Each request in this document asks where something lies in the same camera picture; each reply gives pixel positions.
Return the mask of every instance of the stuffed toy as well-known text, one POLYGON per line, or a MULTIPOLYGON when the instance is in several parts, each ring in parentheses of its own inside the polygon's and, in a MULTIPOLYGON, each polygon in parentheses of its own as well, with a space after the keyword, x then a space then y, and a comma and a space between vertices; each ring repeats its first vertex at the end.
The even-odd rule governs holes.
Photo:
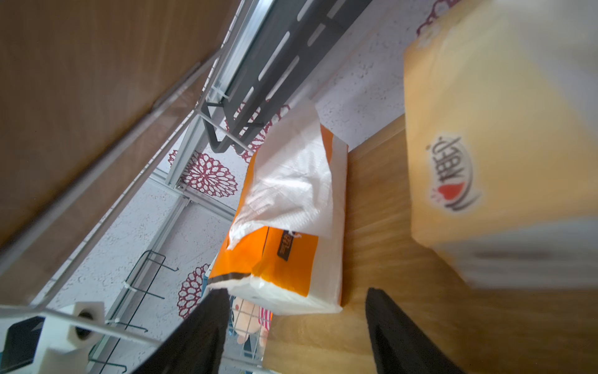
POLYGON ((270 331, 272 313, 239 297, 233 299, 232 311, 233 328, 239 335, 237 343, 244 344, 250 334, 259 333, 258 342, 263 351, 270 331))

